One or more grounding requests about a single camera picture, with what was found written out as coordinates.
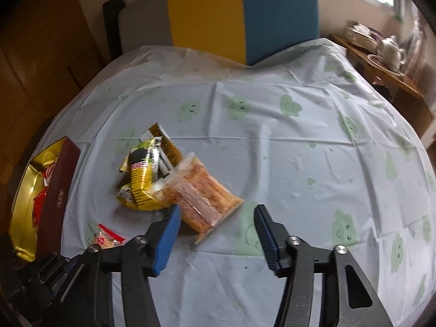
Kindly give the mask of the yellow black snack packet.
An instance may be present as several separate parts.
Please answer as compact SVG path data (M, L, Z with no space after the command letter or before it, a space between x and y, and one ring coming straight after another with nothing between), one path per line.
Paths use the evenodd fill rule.
M152 187L158 180L160 167L160 137L152 137L134 146L120 167L129 174L132 193L142 191L152 195Z

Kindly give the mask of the white teapot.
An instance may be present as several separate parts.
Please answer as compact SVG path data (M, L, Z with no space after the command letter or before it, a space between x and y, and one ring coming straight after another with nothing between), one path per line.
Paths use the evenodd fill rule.
M377 53L397 69L400 69L405 63L406 51L399 48L396 35L381 39L378 42Z

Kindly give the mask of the tissue box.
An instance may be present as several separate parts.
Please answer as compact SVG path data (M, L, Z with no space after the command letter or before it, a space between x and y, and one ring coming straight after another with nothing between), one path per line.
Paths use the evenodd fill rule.
M376 54L381 35L365 25L356 24L352 27L347 27L345 39L351 45L365 49L369 53Z

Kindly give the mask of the yellow green snack packet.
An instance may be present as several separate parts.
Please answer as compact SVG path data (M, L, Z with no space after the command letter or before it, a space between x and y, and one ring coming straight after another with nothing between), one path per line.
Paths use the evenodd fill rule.
M117 194L117 200L125 207L139 211L158 211L165 208L165 205L159 202L148 193L142 191L132 193L130 184L125 184L121 187Z

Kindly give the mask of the red-ended cracker packet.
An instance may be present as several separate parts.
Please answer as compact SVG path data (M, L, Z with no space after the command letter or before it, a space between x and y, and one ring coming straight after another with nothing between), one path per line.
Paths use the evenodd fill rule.
M97 225L97 231L94 234L91 243L98 245L102 249L110 249L120 246L125 239L113 232L111 229L102 224Z

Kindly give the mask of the wooden side table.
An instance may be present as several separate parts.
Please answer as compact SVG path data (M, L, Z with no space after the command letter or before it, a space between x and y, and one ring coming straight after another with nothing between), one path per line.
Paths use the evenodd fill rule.
M407 76L401 78L384 72L371 64L368 54L347 42L345 37L330 34L329 39L347 50L349 62L364 79L373 83L377 78L392 93L394 107L422 138L433 121L432 113L423 101L423 93Z

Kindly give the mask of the orange clear cracker bag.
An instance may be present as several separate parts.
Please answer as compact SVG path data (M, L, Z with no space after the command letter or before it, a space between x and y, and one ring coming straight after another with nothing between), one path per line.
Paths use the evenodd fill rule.
M209 174L193 152L168 176L153 184L152 195L167 206L180 207L182 220L197 233L196 244L244 202Z

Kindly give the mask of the grey yellow blue chair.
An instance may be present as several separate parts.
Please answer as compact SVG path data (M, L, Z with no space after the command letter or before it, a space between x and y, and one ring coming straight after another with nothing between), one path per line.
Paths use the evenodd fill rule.
M171 46L251 66L319 37L318 0L109 0L103 15L112 59Z

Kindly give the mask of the white green-patterned tablecloth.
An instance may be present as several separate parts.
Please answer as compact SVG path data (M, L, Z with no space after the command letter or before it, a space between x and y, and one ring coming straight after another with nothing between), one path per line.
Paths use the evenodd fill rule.
M395 326L435 292L435 174L401 114L321 38L246 67L174 47L141 47L107 66L55 118L81 150L61 252L83 252L103 224L124 238L157 213L122 206L119 167L160 125L243 206L202 242L180 234L151 282L163 326L272 326L284 282L267 267L253 209L312 246L350 247Z

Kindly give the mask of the gold brown snack packet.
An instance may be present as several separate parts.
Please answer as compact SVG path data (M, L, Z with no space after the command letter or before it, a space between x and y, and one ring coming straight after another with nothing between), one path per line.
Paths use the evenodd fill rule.
M144 142L152 137L161 138L160 172L163 176L167 176L170 171L178 166L180 161L183 159L183 155L158 123L155 123L147 131L143 132L140 135L140 141Z

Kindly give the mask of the gold tin box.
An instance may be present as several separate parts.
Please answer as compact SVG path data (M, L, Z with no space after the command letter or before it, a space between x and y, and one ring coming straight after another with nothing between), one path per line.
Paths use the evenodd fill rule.
M62 137L34 156L13 201L9 236L17 256L32 262L60 252L69 189L81 150Z

